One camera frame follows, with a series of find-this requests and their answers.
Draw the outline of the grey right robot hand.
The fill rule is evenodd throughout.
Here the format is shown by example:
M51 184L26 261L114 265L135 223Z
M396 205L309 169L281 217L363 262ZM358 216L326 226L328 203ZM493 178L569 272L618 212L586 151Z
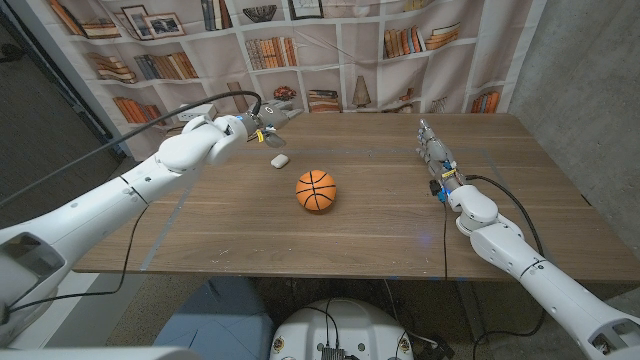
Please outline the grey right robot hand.
M427 164L434 179L448 191L460 187L461 182L457 176L456 162L452 152L435 135L425 119L420 120L417 138L420 147L416 151Z

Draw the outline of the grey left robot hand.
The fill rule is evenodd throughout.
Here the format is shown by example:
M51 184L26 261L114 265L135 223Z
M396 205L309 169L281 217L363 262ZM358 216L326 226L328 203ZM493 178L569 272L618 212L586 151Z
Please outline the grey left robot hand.
M269 100L249 108L247 131L249 140L255 138L271 148L283 148L286 141L278 134L291 120L304 112L291 101Z

